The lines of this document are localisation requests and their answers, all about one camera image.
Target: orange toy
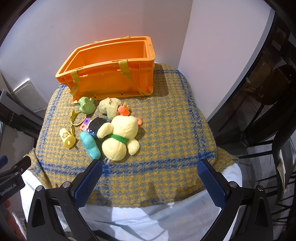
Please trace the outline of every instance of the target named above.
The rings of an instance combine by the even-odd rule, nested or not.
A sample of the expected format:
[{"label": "orange toy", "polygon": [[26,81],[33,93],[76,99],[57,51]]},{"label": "orange toy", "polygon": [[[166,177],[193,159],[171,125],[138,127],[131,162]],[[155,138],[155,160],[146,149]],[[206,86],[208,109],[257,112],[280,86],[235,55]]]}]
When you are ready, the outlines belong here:
[{"label": "orange toy", "polygon": [[153,92],[155,53],[150,37],[124,37],[75,49],[56,73],[73,101],[81,97],[148,96]]},{"label": "orange toy", "polygon": [[126,102],[124,102],[122,106],[118,107],[118,112],[120,113],[120,115],[129,116],[128,105],[126,104]]},{"label": "orange toy", "polygon": [[142,120],[139,118],[136,118],[136,119],[137,119],[138,126],[142,125]]}]

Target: human hand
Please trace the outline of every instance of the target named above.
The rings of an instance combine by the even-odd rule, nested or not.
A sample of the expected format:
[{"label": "human hand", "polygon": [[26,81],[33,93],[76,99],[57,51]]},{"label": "human hand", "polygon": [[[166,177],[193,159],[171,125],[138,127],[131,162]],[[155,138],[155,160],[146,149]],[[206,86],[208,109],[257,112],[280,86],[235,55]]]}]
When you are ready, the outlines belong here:
[{"label": "human hand", "polygon": [[[9,208],[10,205],[11,205],[11,202],[9,200],[6,200],[5,201],[6,208]],[[7,219],[8,226],[11,228],[11,230],[15,233],[15,235],[18,237],[20,241],[26,241],[12,213],[8,209],[7,209],[7,213],[8,213],[8,219]]]}]

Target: yellow and blue woven fabric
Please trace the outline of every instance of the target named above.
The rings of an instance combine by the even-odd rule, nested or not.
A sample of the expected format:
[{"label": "yellow and blue woven fabric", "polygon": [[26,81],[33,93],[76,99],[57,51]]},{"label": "yellow and blue woven fabric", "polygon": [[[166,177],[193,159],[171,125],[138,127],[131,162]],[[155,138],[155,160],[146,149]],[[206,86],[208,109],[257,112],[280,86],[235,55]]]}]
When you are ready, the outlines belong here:
[{"label": "yellow and blue woven fabric", "polygon": [[[88,204],[144,207],[180,201],[204,189],[196,168],[200,159],[206,158],[217,171],[236,161],[216,147],[190,85],[178,70],[155,64],[153,80],[151,96],[122,99],[127,101],[131,115],[143,121],[136,136],[140,150],[120,162],[104,165]],[[69,129],[71,110],[78,111],[79,105],[71,101],[68,87],[61,85],[49,102],[36,149],[29,154],[30,171],[46,188],[72,181],[91,162],[79,140],[78,127],[77,143],[70,149],[63,147],[59,136],[61,128]],[[88,118],[98,116],[107,120],[98,108]]]}]

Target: crate handle strap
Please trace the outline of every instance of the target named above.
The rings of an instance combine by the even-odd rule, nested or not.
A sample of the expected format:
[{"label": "crate handle strap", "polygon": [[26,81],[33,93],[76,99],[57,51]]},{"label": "crate handle strap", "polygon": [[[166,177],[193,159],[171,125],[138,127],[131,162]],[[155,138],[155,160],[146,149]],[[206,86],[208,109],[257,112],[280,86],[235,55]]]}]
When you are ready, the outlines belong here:
[{"label": "crate handle strap", "polygon": [[135,87],[138,89],[139,93],[142,96],[150,95],[149,93],[141,90],[138,86],[136,86],[135,81],[134,81],[134,79],[133,79],[133,77],[131,75],[131,72],[130,72],[129,68],[128,68],[128,61],[127,60],[120,60],[118,62],[118,64],[119,64],[120,72],[124,75],[124,77],[126,79],[128,79],[129,82],[131,82],[132,84],[135,85]]},{"label": "crate handle strap", "polygon": [[70,94],[72,96],[74,96],[76,94],[76,92],[78,90],[78,87],[79,87],[79,84],[80,84],[80,80],[79,80],[79,75],[77,73],[77,69],[71,71],[71,77],[73,79],[74,86],[73,86],[72,90],[70,91]]}]

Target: purple block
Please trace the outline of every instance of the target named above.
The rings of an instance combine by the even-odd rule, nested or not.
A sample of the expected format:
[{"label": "purple block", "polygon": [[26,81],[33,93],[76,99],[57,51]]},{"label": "purple block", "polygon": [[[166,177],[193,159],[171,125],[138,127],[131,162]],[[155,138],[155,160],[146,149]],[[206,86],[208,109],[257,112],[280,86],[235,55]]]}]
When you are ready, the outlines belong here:
[{"label": "purple block", "polygon": [[84,120],[84,124],[86,124],[87,126],[89,125],[89,122],[90,122],[91,120],[89,119],[89,118],[85,118],[85,120]]}]

